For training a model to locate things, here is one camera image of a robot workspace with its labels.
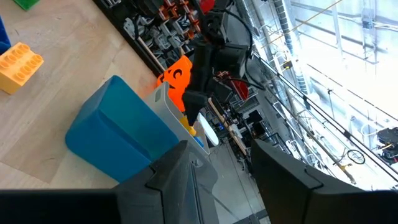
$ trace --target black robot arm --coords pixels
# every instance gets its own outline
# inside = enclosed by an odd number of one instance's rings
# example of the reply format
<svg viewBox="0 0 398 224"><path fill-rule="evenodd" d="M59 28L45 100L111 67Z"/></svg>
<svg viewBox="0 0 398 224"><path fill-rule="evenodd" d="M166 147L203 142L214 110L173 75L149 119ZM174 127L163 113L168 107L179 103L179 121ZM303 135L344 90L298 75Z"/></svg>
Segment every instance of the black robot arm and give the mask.
<svg viewBox="0 0 398 224"><path fill-rule="evenodd" d="M228 43L226 25L228 13L214 10L204 15L195 0L191 3L198 10L203 40L197 42L191 70L190 83L182 96L189 125L193 126L199 111L206 105L217 85L216 72L227 71L232 77L241 78L249 54L248 45Z"/></svg>

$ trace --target yellow lego brick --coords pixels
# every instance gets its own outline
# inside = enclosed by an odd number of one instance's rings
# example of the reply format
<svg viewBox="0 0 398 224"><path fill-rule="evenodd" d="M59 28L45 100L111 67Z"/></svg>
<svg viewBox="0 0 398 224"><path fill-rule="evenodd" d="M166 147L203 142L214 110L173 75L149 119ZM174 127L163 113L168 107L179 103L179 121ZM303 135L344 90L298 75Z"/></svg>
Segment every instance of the yellow lego brick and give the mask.
<svg viewBox="0 0 398 224"><path fill-rule="evenodd" d="M0 55L0 89L15 93L44 63L42 56L18 43Z"/></svg>

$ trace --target red object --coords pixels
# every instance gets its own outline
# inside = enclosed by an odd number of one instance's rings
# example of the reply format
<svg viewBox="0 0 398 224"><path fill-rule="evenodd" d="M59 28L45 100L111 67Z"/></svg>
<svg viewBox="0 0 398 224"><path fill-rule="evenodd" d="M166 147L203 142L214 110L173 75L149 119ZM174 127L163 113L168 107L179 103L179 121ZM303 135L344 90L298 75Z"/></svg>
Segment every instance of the red object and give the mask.
<svg viewBox="0 0 398 224"><path fill-rule="evenodd" d="M203 11L203 13L207 13L210 10L214 8L214 5L216 4L215 0L201 0L200 1L200 8Z"/></svg>
<svg viewBox="0 0 398 224"><path fill-rule="evenodd" d="M249 96L248 86L240 81L231 80L232 86L234 86L236 92L242 100L246 100Z"/></svg>

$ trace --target blue plastic container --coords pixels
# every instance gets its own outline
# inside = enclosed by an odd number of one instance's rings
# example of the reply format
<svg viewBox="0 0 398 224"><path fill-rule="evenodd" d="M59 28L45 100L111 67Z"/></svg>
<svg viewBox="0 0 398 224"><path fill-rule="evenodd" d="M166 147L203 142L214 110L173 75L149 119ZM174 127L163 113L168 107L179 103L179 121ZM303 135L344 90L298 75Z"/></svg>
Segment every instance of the blue plastic container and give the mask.
<svg viewBox="0 0 398 224"><path fill-rule="evenodd" d="M65 141L71 151L119 182L178 144L174 133L117 76L84 103Z"/></svg>
<svg viewBox="0 0 398 224"><path fill-rule="evenodd" d="M6 28L1 20L0 16L0 55L10 49L11 43L8 39Z"/></svg>

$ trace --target workbench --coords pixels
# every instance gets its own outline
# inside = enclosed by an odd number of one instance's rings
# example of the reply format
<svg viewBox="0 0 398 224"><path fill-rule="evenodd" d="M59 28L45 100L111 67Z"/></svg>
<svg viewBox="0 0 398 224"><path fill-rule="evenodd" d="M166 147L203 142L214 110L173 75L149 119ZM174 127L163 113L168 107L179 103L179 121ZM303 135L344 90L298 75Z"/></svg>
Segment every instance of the workbench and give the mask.
<svg viewBox="0 0 398 224"><path fill-rule="evenodd" d="M212 102L211 98L208 99L208 105L209 105L210 108L215 112L215 114L217 115L219 121L220 121L221 124L224 126L224 128L228 130L229 135L231 136L231 138L233 139L233 141L234 141L234 142L236 143L236 145L240 148L240 150L242 151L242 153L246 156L246 155L248 154L248 152L246 151L246 146L244 145L244 143L242 142L242 140L235 134L234 128L226 122L225 116L224 116L223 114L221 114L221 113L217 110L217 107L214 105L214 103Z"/></svg>
<svg viewBox="0 0 398 224"><path fill-rule="evenodd" d="M67 149L65 133L110 76L143 98L155 88L151 70L92 0L41 0L27 12L1 1L0 16L12 44L44 58L16 94L0 91L0 189L115 186Z"/></svg>

